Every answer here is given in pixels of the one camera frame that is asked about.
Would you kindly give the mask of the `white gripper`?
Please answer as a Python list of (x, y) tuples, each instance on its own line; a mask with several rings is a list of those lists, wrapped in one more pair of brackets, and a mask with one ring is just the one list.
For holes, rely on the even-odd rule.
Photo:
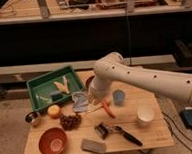
[(107, 95), (107, 89), (105, 88), (105, 82), (102, 79), (93, 79), (89, 86), (89, 103), (97, 105), (102, 102), (102, 99)]

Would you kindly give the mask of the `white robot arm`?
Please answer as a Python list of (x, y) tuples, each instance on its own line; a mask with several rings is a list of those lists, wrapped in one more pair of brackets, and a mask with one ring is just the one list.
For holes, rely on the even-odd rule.
[(192, 106), (192, 74), (129, 67), (124, 65), (123, 56), (117, 52), (109, 53), (93, 65), (94, 78), (88, 90), (94, 100), (105, 98), (111, 83), (117, 81)]

